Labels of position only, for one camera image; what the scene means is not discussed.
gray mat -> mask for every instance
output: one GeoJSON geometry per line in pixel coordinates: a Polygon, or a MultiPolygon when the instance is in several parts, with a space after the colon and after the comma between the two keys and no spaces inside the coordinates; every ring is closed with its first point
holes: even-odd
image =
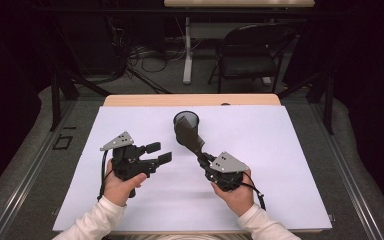
{"type": "MultiPolygon", "coordinates": [[[[59,133],[62,139],[55,145],[56,148],[62,149],[51,150],[47,155],[43,168],[9,227],[5,239],[51,239],[56,235],[52,232],[56,219],[53,212],[61,206],[64,200],[101,104],[102,101],[78,101],[76,103],[73,112],[59,133]],[[63,149],[68,142],[65,137],[70,136],[72,140],[69,147],[63,149]]],[[[319,234],[299,233],[297,235],[302,239],[367,239],[337,173],[332,150],[321,133],[324,129],[320,129],[311,107],[303,102],[291,102],[284,105],[291,116],[326,209],[336,218],[332,230],[319,234]]],[[[100,171],[100,169],[91,169],[91,171],[100,171]]]]}

dark background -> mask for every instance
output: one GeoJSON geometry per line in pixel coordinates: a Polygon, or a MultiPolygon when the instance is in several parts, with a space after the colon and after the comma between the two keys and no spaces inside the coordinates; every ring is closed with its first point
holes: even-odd
{"type": "MultiPolygon", "coordinates": [[[[82,2],[98,6],[98,1],[82,2]]],[[[125,4],[129,2],[128,7],[163,7],[163,1],[137,0],[125,4]]],[[[64,1],[30,3],[67,4],[64,1]]],[[[353,8],[363,20],[310,20],[284,82],[298,84],[322,69],[331,56],[340,56],[332,73],[334,95],[348,107],[361,160],[384,194],[384,1],[318,0],[315,8],[340,11],[353,8]],[[349,47],[337,50],[343,44],[349,47]]],[[[104,18],[83,18],[76,22],[60,18],[58,24],[26,13],[17,1],[0,1],[0,175],[33,126],[41,105],[37,94],[50,85],[58,66],[83,74],[108,74],[119,70],[122,64],[111,46],[104,18]],[[83,29],[84,35],[72,32],[74,28],[83,29]],[[72,34],[71,42],[62,39],[59,31],[72,34]],[[84,47],[87,41],[97,44],[92,53],[84,47]],[[74,55],[70,46],[75,46],[75,52],[81,56],[74,55]],[[77,57],[86,60],[79,65],[77,57]]],[[[165,35],[173,34],[168,31],[173,29],[168,18],[135,19],[128,24],[135,41],[157,49],[163,47],[165,35]]]]}

person's forearm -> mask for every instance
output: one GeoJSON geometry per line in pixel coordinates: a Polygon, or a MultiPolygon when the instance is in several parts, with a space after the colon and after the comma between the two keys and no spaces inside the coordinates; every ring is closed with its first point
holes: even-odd
{"type": "Polygon", "coordinates": [[[267,212],[257,204],[254,204],[244,215],[239,217],[238,223],[242,229],[251,232],[252,239],[300,239],[280,222],[270,219],[267,212]]]}
{"type": "Polygon", "coordinates": [[[119,207],[105,197],[69,229],[60,233],[54,240],[62,239],[101,239],[118,224],[125,207],[119,207]]]}

silver metal bracket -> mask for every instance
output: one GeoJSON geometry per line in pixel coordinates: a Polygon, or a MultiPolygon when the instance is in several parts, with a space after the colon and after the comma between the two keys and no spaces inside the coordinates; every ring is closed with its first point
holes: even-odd
{"type": "Polygon", "coordinates": [[[130,134],[126,131],[124,131],[122,134],[120,134],[118,137],[114,138],[107,144],[105,144],[100,150],[101,151],[107,151],[114,148],[124,147],[128,145],[132,145],[134,143],[132,137],[130,134]]]}
{"type": "Polygon", "coordinates": [[[249,167],[227,152],[222,152],[210,165],[210,168],[221,173],[243,172],[249,167]]]}

gray floor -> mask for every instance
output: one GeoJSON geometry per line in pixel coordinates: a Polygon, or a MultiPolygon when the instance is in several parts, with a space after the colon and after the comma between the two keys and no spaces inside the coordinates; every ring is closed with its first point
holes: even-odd
{"type": "MultiPolygon", "coordinates": [[[[170,61],[157,73],[144,71],[141,61],[134,69],[172,93],[216,93],[215,82],[207,84],[214,59],[205,45],[194,50],[190,85],[182,83],[183,60],[170,61]]],[[[155,58],[144,62],[148,70],[157,70],[163,65],[155,58]]],[[[100,86],[115,94],[154,93],[129,74],[100,86]]],[[[279,84],[277,91],[283,88],[283,84],[279,84]]],[[[81,93],[78,101],[63,100],[63,122],[53,133],[49,132],[52,121],[50,89],[40,94],[42,110],[36,124],[0,179],[0,239],[50,239],[55,236],[52,226],[56,209],[65,197],[94,117],[104,100],[84,86],[79,85],[78,90],[81,93]],[[73,137],[69,149],[55,149],[59,136],[73,137]]],[[[268,90],[268,86],[251,80],[232,81],[223,86],[225,93],[268,90]]],[[[384,239],[384,197],[359,159],[347,109],[335,100],[335,135],[329,136],[321,125],[319,105],[306,103],[306,91],[301,89],[288,96],[282,104],[291,116],[326,209],[336,220],[332,230],[298,235],[302,239],[384,239]]]]}

